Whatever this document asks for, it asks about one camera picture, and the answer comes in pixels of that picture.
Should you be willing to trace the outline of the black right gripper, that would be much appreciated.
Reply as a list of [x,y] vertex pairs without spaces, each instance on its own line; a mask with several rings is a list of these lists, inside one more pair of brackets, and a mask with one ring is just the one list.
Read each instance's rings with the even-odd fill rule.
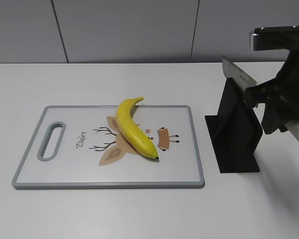
[[261,122],[265,134],[271,134],[278,128],[285,132],[285,123],[299,120],[299,50],[289,53],[275,78],[248,87],[243,93],[243,100],[251,109],[257,104],[265,104]]

